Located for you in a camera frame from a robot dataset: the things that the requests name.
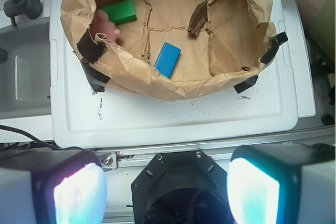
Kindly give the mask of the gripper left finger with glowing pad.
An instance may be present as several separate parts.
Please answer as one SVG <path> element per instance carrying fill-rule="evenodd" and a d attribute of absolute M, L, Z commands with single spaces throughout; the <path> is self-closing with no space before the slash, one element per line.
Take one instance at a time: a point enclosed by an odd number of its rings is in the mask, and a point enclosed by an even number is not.
<path fill-rule="evenodd" d="M 1 223 L 102 223 L 107 179 L 88 150 L 1 153 Z"/>

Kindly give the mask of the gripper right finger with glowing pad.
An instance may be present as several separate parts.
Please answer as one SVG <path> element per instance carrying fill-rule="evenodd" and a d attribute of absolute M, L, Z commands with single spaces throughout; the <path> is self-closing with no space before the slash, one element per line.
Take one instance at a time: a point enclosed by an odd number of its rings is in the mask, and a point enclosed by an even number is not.
<path fill-rule="evenodd" d="M 239 146 L 227 195 L 237 223 L 335 223 L 335 146 Z"/>

